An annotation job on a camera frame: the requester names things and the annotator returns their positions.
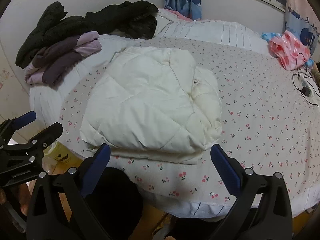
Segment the purple clothing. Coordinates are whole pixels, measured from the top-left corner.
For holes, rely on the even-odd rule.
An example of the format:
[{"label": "purple clothing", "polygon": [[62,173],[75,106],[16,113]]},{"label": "purple clothing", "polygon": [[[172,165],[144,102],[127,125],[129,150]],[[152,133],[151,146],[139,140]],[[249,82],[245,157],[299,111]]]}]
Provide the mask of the purple clothing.
[{"label": "purple clothing", "polygon": [[69,67],[101,50],[98,37],[98,32],[88,32],[40,49],[25,68],[25,81],[53,85]]}]

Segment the yellow container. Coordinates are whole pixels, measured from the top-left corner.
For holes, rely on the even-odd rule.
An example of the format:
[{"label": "yellow container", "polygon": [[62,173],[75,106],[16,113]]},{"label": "yellow container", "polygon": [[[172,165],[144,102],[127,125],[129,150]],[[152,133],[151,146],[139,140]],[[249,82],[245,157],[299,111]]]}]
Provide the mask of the yellow container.
[{"label": "yellow container", "polygon": [[78,158],[62,143],[54,141],[44,151],[44,155],[62,163],[76,162]]}]

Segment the white quilted comforter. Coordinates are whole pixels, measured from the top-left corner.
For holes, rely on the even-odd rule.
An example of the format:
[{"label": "white quilted comforter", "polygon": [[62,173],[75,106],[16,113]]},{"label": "white quilted comforter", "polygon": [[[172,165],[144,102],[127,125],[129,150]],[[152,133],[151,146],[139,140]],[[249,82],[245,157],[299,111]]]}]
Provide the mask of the white quilted comforter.
[{"label": "white quilted comforter", "polygon": [[212,71],[187,50],[127,48],[92,90],[80,135],[112,154],[196,164],[221,135]]}]

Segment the cherry print bed sheet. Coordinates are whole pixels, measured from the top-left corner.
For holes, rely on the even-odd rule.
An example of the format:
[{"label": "cherry print bed sheet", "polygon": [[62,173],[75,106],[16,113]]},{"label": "cherry print bed sheet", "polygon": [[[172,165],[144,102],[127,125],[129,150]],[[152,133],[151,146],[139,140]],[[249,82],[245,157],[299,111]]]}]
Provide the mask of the cherry print bed sheet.
[{"label": "cherry print bed sheet", "polygon": [[[223,121],[219,144],[225,152],[256,173],[281,172],[293,215],[318,201],[319,111],[297,93],[292,73],[276,59],[240,48],[177,38],[154,38],[135,46],[189,50],[197,64],[211,69],[218,79]],[[79,129],[91,90],[105,68],[95,69],[77,84],[60,114],[64,131],[59,141],[83,157],[93,155],[93,151],[86,150]],[[169,200],[174,199],[175,203],[195,207],[193,217],[213,217],[226,214],[235,200],[211,163],[209,151],[197,165],[112,156],[108,166],[123,170],[155,206],[162,201],[165,211],[170,212]],[[215,207],[214,211],[200,212],[200,204]],[[190,210],[179,214],[188,217]]]}]

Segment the wooden floor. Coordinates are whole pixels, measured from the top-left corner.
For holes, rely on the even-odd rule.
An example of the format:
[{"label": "wooden floor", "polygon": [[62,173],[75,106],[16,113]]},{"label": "wooden floor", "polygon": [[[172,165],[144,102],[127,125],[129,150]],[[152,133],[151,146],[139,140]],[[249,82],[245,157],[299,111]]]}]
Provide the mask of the wooden floor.
[{"label": "wooden floor", "polygon": [[[81,164],[81,162],[82,160],[78,158],[76,158],[73,162],[70,162],[68,164],[58,162],[52,174],[64,173],[70,167],[78,167]],[[34,183],[35,181],[32,181],[29,184],[30,192],[32,192],[33,190]],[[60,193],[60,200],[65,211],[66,217],[68,218],[68,220],[70,220],[72,212],[70,210],[65,194]],[[165,213],[163,211],[160,211],[147,203],[143,203],[142,217],[134,232],[130,236],[129,240],[151,240],[151,234],[153,230],[156,228],[157,224],[164,215]],[[308,222],[310,217],[311,214],[303,212],[292,219],[294,234],[297,234],[304,227],[304,225]]]}]

